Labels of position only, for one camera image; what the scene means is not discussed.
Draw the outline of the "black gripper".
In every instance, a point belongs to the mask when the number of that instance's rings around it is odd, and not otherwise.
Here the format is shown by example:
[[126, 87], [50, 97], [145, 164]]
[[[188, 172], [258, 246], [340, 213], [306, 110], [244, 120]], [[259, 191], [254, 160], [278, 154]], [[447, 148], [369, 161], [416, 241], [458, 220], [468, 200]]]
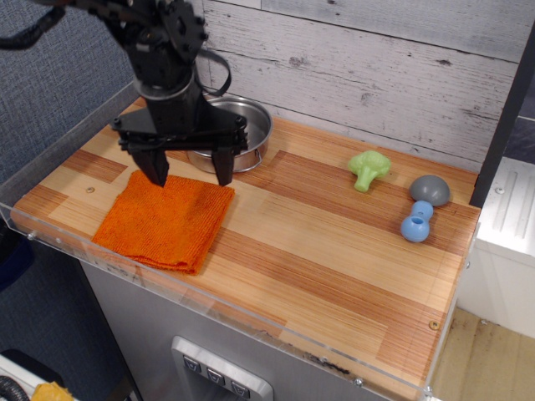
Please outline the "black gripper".
[[115, 118], [110, 127], [119, 134], [120, 148], [132, 155], [151, 183], [166, 183], [167, 150], [211, 151], [218, 184], [232, 182], [234, 155], [247, 149], [246, 118], [206, 100], [195, 80], [170, 93], [139, 81], [135, 88], [146, 106]]

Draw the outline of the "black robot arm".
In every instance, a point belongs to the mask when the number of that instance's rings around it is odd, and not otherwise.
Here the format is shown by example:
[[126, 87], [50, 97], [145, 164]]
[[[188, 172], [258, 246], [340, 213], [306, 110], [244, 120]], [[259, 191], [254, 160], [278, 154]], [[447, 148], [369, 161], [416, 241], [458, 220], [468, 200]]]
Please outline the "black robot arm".
[[198, 77], [196, 58], [225, 59], [203, 49], [203, 17], [187, 1], [50, 1], [99, 18], [126, 52], [146, 107], [111, 123], [119, 145], [154, 184], [168, 175], [168, 150], [208, 150], [220, 185], [232, 181], [234, 158], [247, 148], [247, 121], [218, 109]]

